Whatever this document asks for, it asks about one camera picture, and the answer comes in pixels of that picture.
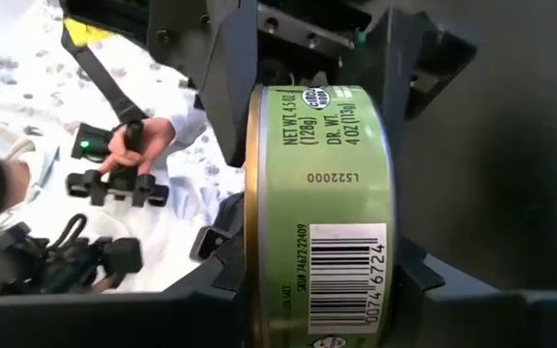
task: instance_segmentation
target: can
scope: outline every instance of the can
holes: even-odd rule
[[[253,346],[376,347],[396,204],[386,133],[367,92],[256,87],[245,171]]]

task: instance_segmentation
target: can label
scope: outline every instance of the can label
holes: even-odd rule
[[[375,347],[388,310],[390,151],[360,87],[269,87],[259,119],[259,271],[270,347]]]

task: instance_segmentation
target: person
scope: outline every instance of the person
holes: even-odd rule
[[[112,197],[107,197],[104,206],[94,207],[88,199],[68,196],[65,189],[70,173],[98,169],[107,175],[116,164],[138,165],[139,174],[151,173],[157,184],[174,182],[168,176],[166,157],[189,147],[207,123],[205,113],[193,107],[194,92],[180,92],[179,103],[174,101],[178,112],[144,120],[140,153],[126,149],[124,128],[114,133],[108,146],[111,154],[102,164],[72,159],[74,137],[62,130],[15,141],[0,158],[0,229],[22,221],[32,237],[53,242],[72,216],[83,214],[87,224],[80,237],[139,239],[144,266],[138,274],[128,275],[118,292],[162,291],[192,271],[197,264],[189,258],[191,246],[199,227],[211,223],[218,213],[218,192],[202,194],[193,180],[180,177],[175,180],[177,187],[171,186],[166,207],[134,208],[129,200],[119,202]],[[100,291],[107,287],[103,283]]]

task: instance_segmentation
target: barcode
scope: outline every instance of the barcode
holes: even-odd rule
[[[386,285],[386,224],[311,225],[309,334],[375,334]]]

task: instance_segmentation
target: person's hand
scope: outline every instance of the person's hand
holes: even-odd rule
[[[98,169],[101,173],[113,170],[118,164],[125,166],[138,165],[138,174],[149,174],[152,163],[162,154],[164,149],[173,141],[175,130],[171,123],[163,118],[143,120],[143,137],[140,153],[130,151],[124,143],[126,126],[113,134],[108,143],[111,152]]]

